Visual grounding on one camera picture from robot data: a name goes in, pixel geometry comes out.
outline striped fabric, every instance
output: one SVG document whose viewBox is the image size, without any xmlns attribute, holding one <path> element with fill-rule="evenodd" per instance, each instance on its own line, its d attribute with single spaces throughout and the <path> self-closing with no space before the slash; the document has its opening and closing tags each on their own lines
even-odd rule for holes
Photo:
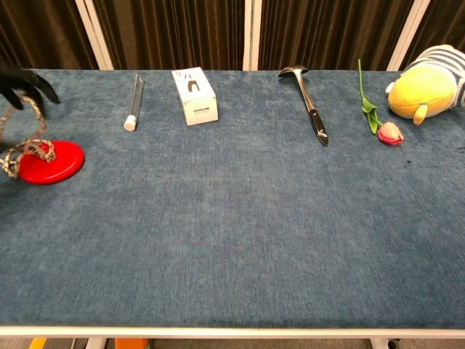
<svg viewBox="0 0 465 349">
<path fill-rule="evenodd" d="M 423 51 L 405 71 L 416 65 L 431 64 L 447 68 L 456 78 L 457 95 L 451 107 L 465 106 L 465 54 L 450 45 L 433 46 Z"/>
</svg>

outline stuffed animal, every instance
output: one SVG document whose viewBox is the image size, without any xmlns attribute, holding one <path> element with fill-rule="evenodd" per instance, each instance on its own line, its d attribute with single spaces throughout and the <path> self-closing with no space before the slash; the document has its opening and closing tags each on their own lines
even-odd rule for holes
<svg viewBox="0 0 465 349">
<path fill-rule="evenodd" d="M 425 118 L 465 106 L 465 54 L 451 45 L 430 47 L 386 89 L 398 116 L 419 125 Z"/>
</svg>

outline red disc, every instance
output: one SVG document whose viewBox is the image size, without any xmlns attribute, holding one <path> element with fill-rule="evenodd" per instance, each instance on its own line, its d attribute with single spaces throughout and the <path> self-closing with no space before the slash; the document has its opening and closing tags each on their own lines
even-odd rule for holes
<svg viewBox="0 0 465 349">
<path fill-rule="evenodd" d="M 84 152 L 81 147 L 67 140 L 52 142 L 56 159 L 50 162 L 33 154 L 25 154 L 21 159 L 19 176 L 31 184 L 53 184 L 66 180 L 79 171 L 84 164 Z M 45 151 L 49 146 L 45 143 L 40 147 Z"/>
</svg>

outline white cap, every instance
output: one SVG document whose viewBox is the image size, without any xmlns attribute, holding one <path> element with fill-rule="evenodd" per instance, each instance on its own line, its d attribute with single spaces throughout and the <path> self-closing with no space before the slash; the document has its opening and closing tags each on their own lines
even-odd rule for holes
<svg viewBox="0 0 465 349">
<path fill-rule="evenodd" d="M 126 131 L 132 132 L 136 129 L 137 119 L 134 115 L 129 115 L 124 122 L 124 129 Z"/>
</svg>

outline white box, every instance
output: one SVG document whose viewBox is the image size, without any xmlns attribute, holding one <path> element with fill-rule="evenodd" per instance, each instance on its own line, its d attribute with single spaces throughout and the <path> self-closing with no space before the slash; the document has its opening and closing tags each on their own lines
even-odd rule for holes
<svg viewBox="0 0 465 349">
<path fill-rule="evenodd" d="M 202 68 L 172 71 L 188 126 L 218 120 L 217 96 Z"/>
</svg>

